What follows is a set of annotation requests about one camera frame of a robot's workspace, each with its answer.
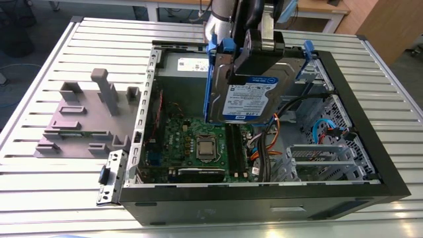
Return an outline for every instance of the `power supply label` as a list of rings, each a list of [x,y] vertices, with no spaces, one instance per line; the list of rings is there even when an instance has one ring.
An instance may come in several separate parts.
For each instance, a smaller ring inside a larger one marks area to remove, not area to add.
[[[178,71],[207,72],[210,69],[210,59],[179,58]]]

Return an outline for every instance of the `wastebasket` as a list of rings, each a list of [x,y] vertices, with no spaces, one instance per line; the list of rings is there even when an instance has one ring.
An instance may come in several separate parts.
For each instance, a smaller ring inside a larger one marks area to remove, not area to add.
[[[0,50],[11,57],[34,52],[25,27],[37,23],[30,6],[19,0],[0,0]]]

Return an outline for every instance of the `metal table surface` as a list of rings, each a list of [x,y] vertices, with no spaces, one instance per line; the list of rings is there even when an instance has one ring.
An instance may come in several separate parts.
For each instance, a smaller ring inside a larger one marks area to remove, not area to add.
[[[289,45],[313,40],[332,51],[413,195],[330,222],[142,227],[123,207],[97,207],[106,159],[38,159],[38,140],[63,81],[83,89],[95,67],[118,90],[143,89],[151,41],[203,42],[202,25],[86,18],[73,22],[0,134],[0,234],[143,233],[145,237],[423,237],[422,111],[372,45],[357,36],[285,31]]]

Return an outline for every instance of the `white label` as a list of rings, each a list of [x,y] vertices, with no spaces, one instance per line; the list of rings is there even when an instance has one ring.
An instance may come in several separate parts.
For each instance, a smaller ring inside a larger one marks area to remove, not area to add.
[[[210,59],[179,58],[178,71],[207,72],[210,69]]]
[[[253,167],[251,173],[253,173],[254,175],[259,175],[261,169],[259,169],[258,167]]]
[[[269,102],[266,93],[277,87],[278,79],[266,78],[269,83],[246,83],[246,85],[230,85],[223,114],[235,116],[235,119],[246,119],[246,116],[262,115]]]

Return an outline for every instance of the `hard drive label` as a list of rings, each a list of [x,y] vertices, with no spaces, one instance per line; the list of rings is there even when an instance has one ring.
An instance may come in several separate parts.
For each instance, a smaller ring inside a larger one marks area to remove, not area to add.
[[[253,76],[246,85],[230,85],[223,115],[233,120],[250,120],[259,117],[269,102],[266,93],[275,89],[279,79]]]

